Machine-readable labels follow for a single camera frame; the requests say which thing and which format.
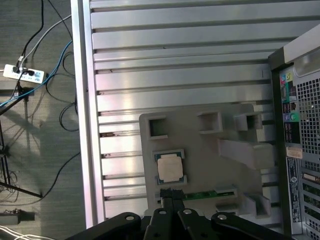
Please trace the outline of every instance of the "blue cable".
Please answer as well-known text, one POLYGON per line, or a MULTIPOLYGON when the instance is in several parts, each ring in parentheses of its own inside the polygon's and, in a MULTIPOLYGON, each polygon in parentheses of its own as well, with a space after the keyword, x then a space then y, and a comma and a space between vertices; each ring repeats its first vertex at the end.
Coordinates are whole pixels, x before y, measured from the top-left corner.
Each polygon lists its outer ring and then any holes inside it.
POLYGON ((10 103, 10 102, 12 102, 12 101, 14 101, 14 100, 16 100, 16 99, 18 99, 18 98, 22 98, 22 97, 24 97, 24 96, 26 96, 26 95, 29 95, 30 93, 34 92, 35 90, 37 90, 37 89, 40 88, 41 86, 45 85, 46 82, 48 82, 48 81, 54 76, 54 74, 58 71, 58 68, 59 68, 59 66, 60 66, 60 64, 61 64, 61 62, 62 62, 62 58, 63 58, 63 56, 64 56, 67 48, 70 46, 71 43, 72 43, 72 40, 64 47, 64 49, 62 50, 62 53, 61 53, 61 56, 60 56, 60 59, 59 59, 57 65, 56 65, 55 68, 52 70, 52 72, 49 74, 49 76, 48 76, 39 86, 35 87, 34 89, 32 89, 32 90, 30 90, 30 91, 28 91, 28 92, 26 92, 26 93, 24 93, 24 94, 21 94, 21 95, 15 97, 15 98, 9 99, 8 101, 5 101, 5 102, 1 103, 1 104, 0 104, 0 108, 3 107, 4 105, 6 105, 7 103, 10 103))

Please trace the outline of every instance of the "label sticker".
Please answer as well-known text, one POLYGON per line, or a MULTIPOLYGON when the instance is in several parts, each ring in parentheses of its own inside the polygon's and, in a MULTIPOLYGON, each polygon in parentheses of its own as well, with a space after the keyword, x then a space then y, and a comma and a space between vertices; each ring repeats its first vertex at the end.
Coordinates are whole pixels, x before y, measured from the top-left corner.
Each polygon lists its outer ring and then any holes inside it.
POLYGON ((297 159, 287 157, 286 166, 288 173, 289 197, 291 203, 292 222, 301 222, 300 201, 299 201, 299 183, 298 183, 298 163, 297 159))
POLYGON ((287 146, 285 149, 286 149, 286 155, 288 157, 302 159, 303 153, 301 148, 287 146))
POLYGON ((288 83, 288 82, 291 82, 292 80, 293 80, 292 73, 291 73, 291 72, 288 72, 288 73, 285 75, 285 81, 288 83))

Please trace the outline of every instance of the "white cable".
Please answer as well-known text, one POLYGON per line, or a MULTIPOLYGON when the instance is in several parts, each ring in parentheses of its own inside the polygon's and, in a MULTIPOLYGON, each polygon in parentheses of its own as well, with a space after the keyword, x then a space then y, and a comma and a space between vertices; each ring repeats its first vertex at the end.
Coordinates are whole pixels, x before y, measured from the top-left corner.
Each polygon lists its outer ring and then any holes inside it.
POLYGON ((30 237, 37 237, 37 238, 38 238, 37 240, 42 240, 42 239, 55 240, 55 239, 50 238, 50 237, 37 236, 37 235, 32 235, 32 234, 21 235, 21 236, 15 238, 14 240, 23 239, 24 237, 27 237, 27 238, 28 238, 29 236, 30 236, 30 237))
MULTIPOLYGON (((71 14, 69 16, 66 16, 65 18, 63 18, 63 21, 67 20, 71 18, 71 14)), ((26 61, 26 59, 32 54, 32 52, 34 50, 36 50, 37 46, 41 43, 41 41, 45 38, 45 36, 57 25, 59 25, 60 23, 63 22, 62 20, 58 21, 57 23, 53 24, 43 35, 42 37, 39 39, 39 41, 35 44, 35 46, 32 48, 32 50, 23 58, 21 64, 20 64, 20 68, 23 67, 24 62, 26 61)))
POLYGON ((43 240, 43 239, 48 239, 48 240, 55 240, 54 238, 50 238, 50 237, 46 237, 46 236, 37 236, 37 235, 33 235, 33 234, 21 234, 19 232, 16 232, 6 226, 1 226, 0 225, 0 230, 5 231, 6 233, 16 237, 14 240, 17 239, 23 239, 23 240, 43 240))
MULTIPOLYGON (((8 231, 8 230, 6 230, 6 229, 4 229, 4 228, 2 228, 2 227, 0 227, 0 229, 1 229, 2 231, 6 232, 7 234, 10 234, 11 236, 14 236, 14 237, 21 237, 21 236, 16 235, 16 234, 12 233, 11 231, 8 231)), ((20 238, 20 239, 30 240, 30 238, 25 238, 25 237, 22 237, 22 238, 20 238)))

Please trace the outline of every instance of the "power strip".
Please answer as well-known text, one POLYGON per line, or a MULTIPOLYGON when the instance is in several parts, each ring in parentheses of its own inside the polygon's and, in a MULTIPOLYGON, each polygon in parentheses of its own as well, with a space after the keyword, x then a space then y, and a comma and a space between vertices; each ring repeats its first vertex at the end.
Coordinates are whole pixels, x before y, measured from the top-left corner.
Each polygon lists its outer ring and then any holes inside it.
MULTIPOLYGON (((14 67, 15 67, 14 65, 6 64, 4 66, 3 76, 6 78, 18 80, 21 76, 21 72, 19 72, 19 73, 14 72, 13 71, 14 67)), ((28 72, 23 73, 23 75, 20 79, 21 81, 41 84, 46 76, 44 71, 39 71, 39 70, 31 69, 31 68, 28 68, 26 70, 28 72)))

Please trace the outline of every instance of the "black cable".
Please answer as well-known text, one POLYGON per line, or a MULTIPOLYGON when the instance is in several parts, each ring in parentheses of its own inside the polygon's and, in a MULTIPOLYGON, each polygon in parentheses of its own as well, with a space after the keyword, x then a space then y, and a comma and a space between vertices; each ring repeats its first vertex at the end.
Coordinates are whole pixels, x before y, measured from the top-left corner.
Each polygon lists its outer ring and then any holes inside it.
POLYGON ((74 159, 75 157, 79 156, 80 155, 80 152, 78 152, 77 154, 73 155, 71 158, 69 158, 59 169, 59 171, 57 172, 56 176, 55 176, 55 179, 53 181, 53 184, 51 185, 51 187, 49 188, 49 190, 46 192, 45 195, 43 195, 42 198, 40 198, 39 200, 37 201, 33 201, 33 202, 30 202, 30 203, 25 203, 25 204, 0 204, 0 206, 26 206, 26 205, 32 205, 32 204, 35 204, 35 203, 38 203, 40 202, 42 199, 44 199, 46 196, 48 196, 48 194, 52 191, 52 189, 55 187, 56 183, 57 183, 57 180, 58 180, 58 177, 61 173, 61 171, 64 169, 64 167, 72 160, 74 159))
MULTIPOLYGON (((34 37, 38 34, 38 33, 40 33, 40 31, 44 28, 44 24, 45 24, 45 18, 44 18, 44 0, 41 0, 41 26, 40 26, 40 28, 39 28, 39 30, 38 31, 36 31, 33 35, 32 35, 32 37, 30 37, 30 39, 26 42, 26 44, 25 44, 25 46, 24 46, 24 48, 23 48, 23 51, 22 51, 22 53, 21 53, 21 55, 20 56, 25 56, 25 54, 26 54, 26 51, 27 51, 27 47, 28 47, 28 45, 29 45, 29 43, 32 41, 32 39, 34 39, 34 37)), ((16 62, 16 65, 15 65, 16 67, 18 67, 19 66, 19 60, 16 62)))
POLYGON ((66 100, 60 99, 60 98, 58 98, 58 97, 56 97, 56 96, 52 95, 52 93, 51 93, 51 92, 49 91, 49 89, 48 89, 49 82, 51 82, 51 81, 54 79, 54 77, 55 77, 55 76, 58 76, 58 75, 62 75, 62 76, 65 76, 65 77, 68 77, 68 78, 73 79, 73 77, 72 77, 72 76, 70 76, 70 75, 63 74, 63 73, 56 73, 56 74, 52 75, 52 78, 51 78, 49 81, 47 81, 47 82, 45 83, 45 90, 46 90, 46 92, 47 92, 47 93, 48 93, 52 98, 54 98, 55 100, 57 100, 57 101, 59 101, 59 102, 63 102, 63 103, 67 103, 67 104, 69 104, 69 103, 70 103, 69 101, 66 101, 66 100))
POLYGON ((59 124, 60 124, 60 126, 64 129, 64 130, 66 130, 66 131, 68 131, 68 132, 77 132, 77 131, 79 131, 79 128, 78 129, 68 129, 68 128, 66 128, 65 126, 64 126, 64 123, 63 123, 63 117, 64 117, 64 114, 67 112, 67 110, 69 109, 69 108, 71 108, 73 105, 76 105, 76 103, 75 102, 72 102, 72 103, 70 103, 69 105, 67 105, 66 107, 64 107, 64 109, 62 109, 62 111, 60 112, 60 115, 59 115, 59 124))
POLYGON ((11 100, 11 99, 14 97, 15 92, 16 92, 16 90, 17 90, 17 87, 18 87, 19 84, 20 84, 20 80, 21 80, 23 74, 24 74, 24 72, 22 71, 22 72, 21 72, 21 75, 20 75, 20 77, 19 77, 19 79, 18 79, 18 81, 16 82, 16 85, 15 85, 15 87, 14 87, 14 89, 13 89, 13 92, 12 92, 9 100, 11 100))
POLYGON ((58 12, 58 10, 55 8, 55 6, 52 4, 52 2, 51 2, 50 0, 48 0, 48 2, 49 2, 50 5, 52 6, 52 8, 55 10, 56 14, 58 14, 58 16, 60 17, 60 19, 62 20, 62 22, 63 22, 66 30, 68 31, 68 33, 69 33, 69 35, 70 35, 70 38, 71 38, 71 40, 72 40, 72 39, 73 39, 73 38, 72 38, 72 34, 71 34, 68 26, 66 25, 65 20, 62 18, 62 16, 61 16, 60 13, 58 12))
POLYGON ((68 56, 70 56, 70 55, 73 55, 73 54, 74 54, 73 51, 68 51, 68 52, 64 55, 63 60, 62 60, 62 67, 63 67, 63 69, 64 69, 64 71, 65 71, 66 73, 68 73, 68 74, 70 74, 71 76, 75 77, 75 74, 72 73, 72 72, 69 72, 69 71, 66 69, 66 65, 65 65, 66 58, 67 58, 68 56))

